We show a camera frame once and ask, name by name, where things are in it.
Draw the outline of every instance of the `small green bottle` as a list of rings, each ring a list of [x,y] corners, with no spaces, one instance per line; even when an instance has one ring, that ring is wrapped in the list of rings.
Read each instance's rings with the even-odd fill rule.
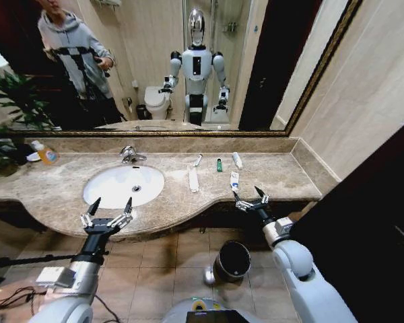
[[[220,158],[217,159],[217,171],[218,172],[223,172],[222,160]]]

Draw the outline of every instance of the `cable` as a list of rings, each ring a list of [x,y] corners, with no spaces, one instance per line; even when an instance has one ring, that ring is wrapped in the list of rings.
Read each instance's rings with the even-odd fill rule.
[[[100,297],[97,296],[97,294],[96,294],[94,297],[97,298],[97,299],[99,300],[99,302],[102,303],[103,306],[106,308],[106,310],[107,310],[108,312],[110,312],[110,313],[114,316],[114,320],[107,320],[107,321],[104,321],[103,323],[109,323],[109,322],[121,323],[121,321],[120,321],[118,315],[116,315],[116,314],[106,305],[106,303],[105,303]]]
[[[30,291],[30,292],[19,295],[17,298],[12,299],[12,297],[17,296],[19,293],[21,293],[23,291]],[[10,295],[9,297],[0,299],[0,310],[9,307],[10,305],[19,301],[22,298],[26,298],[26,303],[30,302],[30,309],[32,311],[32,315],[34,315],[34,308],[33,308],[34,307],[34,296],[35,295],[45,295],[45,294],[46,294],[45,291],[43,291],[41,293],[37,292],[33,286],[19,288],[16,291],[14,291],[13,294]]]

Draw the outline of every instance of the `man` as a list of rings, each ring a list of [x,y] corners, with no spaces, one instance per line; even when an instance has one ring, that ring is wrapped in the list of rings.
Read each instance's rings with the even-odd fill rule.
[[[105,77],[114,61],[92,31],[74,14],[64,10],[59,0],[37,0],[42,10],[38,29],[45,52],[62,62],[78,93],[85,114],[82,128],[121,121]]]

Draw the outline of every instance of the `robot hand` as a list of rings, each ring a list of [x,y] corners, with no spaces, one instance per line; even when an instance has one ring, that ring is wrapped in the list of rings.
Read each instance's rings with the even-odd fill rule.
[[[229,100],[229,87],[228,86],[222,86],[220,88],[220,92],[218,95],[218,106],[215,106],[213,111],[215,112],[216,110],[226,110],[228,111],[228,108],[226,104],[228,103]]]
[[[174,92],[174,87],[176,87],[176,84],[178,84],[178,78],[173,77],[173,76],[165,76],[164,77],[164,82],[163,82],[163,88],[159,89],[159,93],[173,93]]]

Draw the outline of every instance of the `faucet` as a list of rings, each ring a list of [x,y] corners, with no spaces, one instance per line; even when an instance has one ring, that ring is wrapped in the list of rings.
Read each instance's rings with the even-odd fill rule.
[[[135,148],[132,146],[124,147],[120,152],[120,156],[123,157],[123,164],[127,164],[129,162],[143,162],[144,160],[147,160],[146,156],[136,153]]]

